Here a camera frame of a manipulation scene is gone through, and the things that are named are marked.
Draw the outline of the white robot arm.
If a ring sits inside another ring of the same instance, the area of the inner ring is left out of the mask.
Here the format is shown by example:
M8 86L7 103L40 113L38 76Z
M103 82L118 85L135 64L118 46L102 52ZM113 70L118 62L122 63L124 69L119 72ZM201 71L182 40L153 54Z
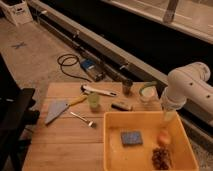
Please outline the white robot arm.
M173 111L193 124L204 129L211 125L206 115L213 117L213 87L207 83L210 69L202 62L194 62L171 70L167 75L167 86L162 91L160 101L165 119L173 118Z

